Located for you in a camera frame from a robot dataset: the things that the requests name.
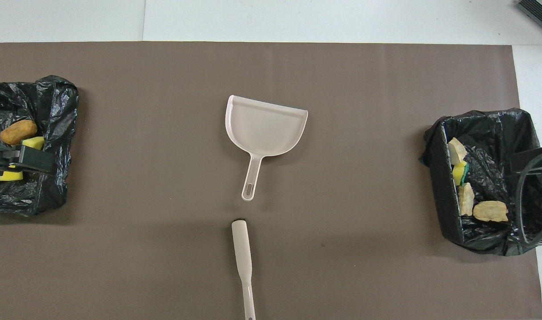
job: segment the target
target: trash bin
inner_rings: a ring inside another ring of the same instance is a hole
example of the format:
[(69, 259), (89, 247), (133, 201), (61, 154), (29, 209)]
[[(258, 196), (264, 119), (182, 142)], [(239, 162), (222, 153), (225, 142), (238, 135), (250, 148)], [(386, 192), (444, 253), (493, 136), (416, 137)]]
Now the trash bin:
[[(19, 120), (33, 120), (51, 154), (51, 172), (24, 172), (22, 180), (0, 181), (0, 213), (33, 216), (61, 207), (71, 162), (79, 95), (74, 84), (57, 76), (34, 83), (0, 83), (0, 132)], [(0, 140), (0, 148), (8, 148)]]
[[(474, 204), (486, 200), (504, 202), (508, 223), (460, 215), (447, 147), (452, 138), (464, 144), (468, 152), (466, 182), (474, 189)], [(542, 245), (542, 237), (532, 245), (524, 237), (542, 234), (542, 174), (525, 176), (519, 197), (521, 175), (510, 169), (514, 154), (539, 148), (529, 113), (509, 109), (443, 117), (425, 132), (425, 142), (420, 160), (430, 168), (436, 211), (446, 239), (475, 253), (500, 256), (521, 255)], [(518, 223), (520, 205), (524, 234)]]

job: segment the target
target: white table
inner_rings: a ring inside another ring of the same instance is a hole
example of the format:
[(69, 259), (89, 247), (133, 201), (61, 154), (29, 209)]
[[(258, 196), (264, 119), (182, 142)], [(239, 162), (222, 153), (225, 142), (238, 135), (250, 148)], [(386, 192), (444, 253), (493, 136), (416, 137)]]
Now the white table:
[(512, 0), (0, 0), (0, 42), (140, 40), (513, 45), (542, 144), (542, 29)]

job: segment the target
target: dustpan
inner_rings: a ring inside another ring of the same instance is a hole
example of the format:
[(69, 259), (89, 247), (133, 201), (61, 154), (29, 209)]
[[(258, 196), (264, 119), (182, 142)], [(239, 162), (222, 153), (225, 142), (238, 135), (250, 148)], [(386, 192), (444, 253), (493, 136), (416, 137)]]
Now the dustpan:
[(236, 146), (251, 156), (241, 198), (253, 200), (261, 161), (288, 152), (301, 139), (308, 111), (231, 95), (225, 129)]

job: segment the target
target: dustpan handle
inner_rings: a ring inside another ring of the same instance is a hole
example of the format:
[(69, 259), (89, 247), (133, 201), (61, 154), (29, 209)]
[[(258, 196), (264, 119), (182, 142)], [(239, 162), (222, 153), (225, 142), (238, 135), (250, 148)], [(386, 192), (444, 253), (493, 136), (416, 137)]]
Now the dustpan handle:
[(241, 192), (241, 198), (245, 201), (253, 200), (255, 195), (255, 186), (257, 185), (257, 177), (259, 176), (259, 168), (261, 168), (260, 156), (251, 156), (249, 161), (249, 168), (247, 169), (247, 176), (245, 177), (245, 183), (243, 184), (243, 192)]

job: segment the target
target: yellow sponge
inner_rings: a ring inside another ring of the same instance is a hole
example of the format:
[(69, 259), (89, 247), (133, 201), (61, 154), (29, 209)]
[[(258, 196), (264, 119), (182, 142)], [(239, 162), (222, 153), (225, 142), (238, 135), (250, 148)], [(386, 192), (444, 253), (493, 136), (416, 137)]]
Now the yellow sponge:
[(22, 140), (22, 144), (24, 146), (27, 146), (27, 147), (30, 147), (30, 148), (35, 148), (37, 150), (41, 150), (41, 147), (44, 146), (44, 142), (45, 142), (45, 140), (44, 140), (43, 136), (35, 136), (33, 138)]
[(454, 179), (454, 185), (460, 186), (466, 172), (468, 171), (468, 163), (461, 160), (459, 164), (455, 164), (452, 168), (452, 178)]
[(24, 175), (22, 172), (3, 172), (2, 176), (0, 176), (0, 181), (16, 181), (16, 180), (22, 180), (24, 178)]

